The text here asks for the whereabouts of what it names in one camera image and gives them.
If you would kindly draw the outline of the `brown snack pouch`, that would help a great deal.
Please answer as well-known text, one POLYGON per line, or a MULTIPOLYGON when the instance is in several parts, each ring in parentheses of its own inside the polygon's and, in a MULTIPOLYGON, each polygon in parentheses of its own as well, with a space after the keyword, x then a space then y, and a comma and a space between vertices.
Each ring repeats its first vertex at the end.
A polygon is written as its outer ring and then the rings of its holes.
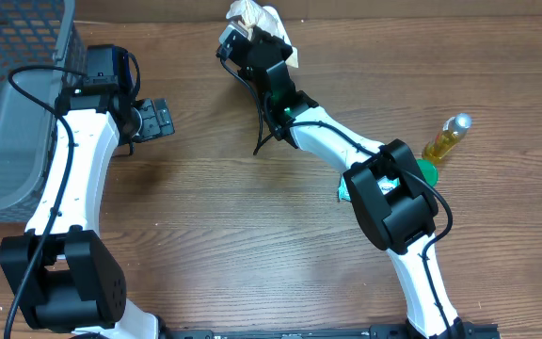
POLYGON ((292 45, 285 26, 273 7, 261 6, 254 0, 236 0, 231 3, 226 19, 229 22, 237 22, 239 30, 246 34, 249 41, 254 41, 255 28, 260 28, 272 37, 280 38, 293 49, 287 58, 287 65, 292 68, 299 67, 298 50, 292 45))

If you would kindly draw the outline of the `teal wipes packet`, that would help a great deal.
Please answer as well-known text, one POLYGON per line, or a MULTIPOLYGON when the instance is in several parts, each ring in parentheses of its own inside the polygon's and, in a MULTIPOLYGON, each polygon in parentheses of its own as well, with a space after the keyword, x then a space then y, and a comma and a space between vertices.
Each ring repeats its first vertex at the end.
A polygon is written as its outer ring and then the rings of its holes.
POLYGON ((345 201, 345 202, 351 201, 348 188, 343 177, 340 178, 340 182, 337 189, 337 196, 338 196, 339 201, 345 201))

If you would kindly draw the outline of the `green lid Knorr jar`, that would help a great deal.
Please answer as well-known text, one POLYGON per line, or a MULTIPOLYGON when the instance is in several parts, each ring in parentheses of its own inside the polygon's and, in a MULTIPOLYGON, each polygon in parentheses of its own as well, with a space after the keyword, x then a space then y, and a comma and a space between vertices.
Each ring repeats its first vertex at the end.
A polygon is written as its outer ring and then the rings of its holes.
POLYGON ((438 183, 437 167, 432 162, 425 159, 417 159, 417 164, 426 183, 431 186, 435 186, 438 183))

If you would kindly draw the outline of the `yellow liquid bottle grey cap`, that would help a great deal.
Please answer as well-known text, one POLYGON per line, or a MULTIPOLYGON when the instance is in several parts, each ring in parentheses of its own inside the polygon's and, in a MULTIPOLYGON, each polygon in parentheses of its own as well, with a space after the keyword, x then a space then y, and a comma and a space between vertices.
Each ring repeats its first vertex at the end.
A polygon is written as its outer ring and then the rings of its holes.
POLYGON ((437 166, 457 145, 472 127, 472 118, 459 113, 444 122, 439 133, 429 141, 422 151, 422 158, 437 166))

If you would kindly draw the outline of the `teal tissue pack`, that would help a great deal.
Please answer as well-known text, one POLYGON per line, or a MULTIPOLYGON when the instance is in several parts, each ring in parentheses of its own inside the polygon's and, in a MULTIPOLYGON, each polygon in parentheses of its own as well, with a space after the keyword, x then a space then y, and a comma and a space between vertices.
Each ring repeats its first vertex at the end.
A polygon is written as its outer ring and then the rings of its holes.
POLYGON ((399 186, 400 182, 399 179, 389 179, 388 177, 383 177, 380 180, 377 181, 377 184, 380 188, 380 191, 383 195, 387 195, 392 190, 394 190, 397 186, 399 186))

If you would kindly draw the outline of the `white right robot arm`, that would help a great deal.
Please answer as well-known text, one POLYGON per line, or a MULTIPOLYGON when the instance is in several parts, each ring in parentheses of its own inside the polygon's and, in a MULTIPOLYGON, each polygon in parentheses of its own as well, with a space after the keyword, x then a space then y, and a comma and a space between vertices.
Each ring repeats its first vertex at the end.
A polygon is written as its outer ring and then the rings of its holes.
POLYGON ((248 34, 231 23, 219 42, 216 55, 238 66, 233 75, 255 99, 260 126, 341 174, 360 229, 394 265, 406 299, 408 337, 464 337, 436 258, 441 236, 434 218, 450 208, 424 180, 408 146, 354 133, 296 89, 286 65, 293 49, 284 40, 260 28, 248 34))

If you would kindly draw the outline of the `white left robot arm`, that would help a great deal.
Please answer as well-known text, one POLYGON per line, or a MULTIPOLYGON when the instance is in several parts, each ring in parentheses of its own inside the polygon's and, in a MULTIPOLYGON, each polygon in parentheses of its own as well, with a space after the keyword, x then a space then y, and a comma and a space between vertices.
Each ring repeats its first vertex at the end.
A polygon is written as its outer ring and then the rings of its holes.
POLYGON ((75 338, 169 338, 158 316, 127 296, 120 264, 99 232, 107 169, 122 145, 170 136, 164 99, 138 99, 136 57, 112 44, 87 49, 87 67, 53 105, 56 145, 45 188, 24 233, 3 238, 0 266, 14 294, 4 327, 17 314, 33 330, 75 338))

